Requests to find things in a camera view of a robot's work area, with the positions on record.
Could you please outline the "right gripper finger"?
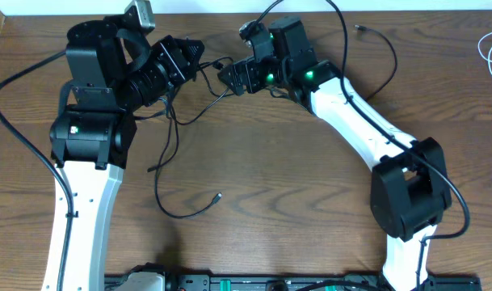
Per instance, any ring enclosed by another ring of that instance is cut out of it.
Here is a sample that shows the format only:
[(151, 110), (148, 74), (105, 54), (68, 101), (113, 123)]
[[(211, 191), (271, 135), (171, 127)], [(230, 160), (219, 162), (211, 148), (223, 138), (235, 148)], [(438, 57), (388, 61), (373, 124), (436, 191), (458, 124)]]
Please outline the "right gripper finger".
[(221, 81), (235, 94), (243, 95), (245, 93), (244, 85), (239, 77), (233, 75), (224, 75)]
[(217, 77), (219, 78), (220, 81), (236, 81), (238, 78), (236, 65), (235, 64), (227, 65), (217, 74)]

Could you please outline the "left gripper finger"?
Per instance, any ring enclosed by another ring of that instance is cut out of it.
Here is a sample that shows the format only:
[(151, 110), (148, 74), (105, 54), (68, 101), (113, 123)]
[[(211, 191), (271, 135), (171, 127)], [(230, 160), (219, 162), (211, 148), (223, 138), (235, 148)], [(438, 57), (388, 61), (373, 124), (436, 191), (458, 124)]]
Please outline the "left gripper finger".
[(204, 54), (204, 43), (201, 40), (175, 39), (184, 57), (201, 57)]
[(185, 54), (187, 60), (186, 80), (193, 79), (196, 76), (200, 58), (204, 54), (203, 48), (188, 48)]

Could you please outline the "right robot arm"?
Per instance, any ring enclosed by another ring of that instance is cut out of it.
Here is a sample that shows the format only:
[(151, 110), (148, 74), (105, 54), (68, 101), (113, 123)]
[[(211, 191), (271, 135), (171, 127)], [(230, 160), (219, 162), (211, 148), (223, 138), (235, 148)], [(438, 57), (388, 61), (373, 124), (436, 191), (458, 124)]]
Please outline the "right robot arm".
[(424, 239), (435, 233), (452, 204), (439, 143), (431, 137), (419, 141), (376, 112), (333, 62), (318, 60), (296, 16), (269, 26), (252, 20), (239, 36), (253, 54), (227, 65), (219, 80), (236, 95), (285, 89), (288, 99), (348, 142), (372, 173), (370, 209), (387, 234), (383, 278), (392, 290), (423, 287), (428, 278)]

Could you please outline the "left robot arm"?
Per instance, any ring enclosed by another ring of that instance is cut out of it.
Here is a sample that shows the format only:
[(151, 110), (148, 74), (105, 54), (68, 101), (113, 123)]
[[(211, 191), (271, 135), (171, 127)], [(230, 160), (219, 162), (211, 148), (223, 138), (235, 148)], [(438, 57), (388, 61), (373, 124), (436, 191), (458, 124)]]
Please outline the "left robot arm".
[(80, 23), (67, 34), (72, 79), (49, 136), (59, 178), (45, 290), (103, 288), (111, 214), (137, 131), (135, 111), (196, 75), (200, 40), (166, 36), (117, 17)]

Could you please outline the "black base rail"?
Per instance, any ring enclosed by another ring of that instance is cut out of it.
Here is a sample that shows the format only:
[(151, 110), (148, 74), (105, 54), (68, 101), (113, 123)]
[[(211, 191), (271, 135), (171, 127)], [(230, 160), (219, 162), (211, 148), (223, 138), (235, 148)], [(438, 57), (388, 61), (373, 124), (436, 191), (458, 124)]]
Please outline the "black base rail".
[(137, 265), (122, 275), (106, 275), (105, 290), (391, 290), (381, 274), (348, 273), (339, 276), (275, 276), (214, 274), (209, 270), (164, 268), (146, 263)]

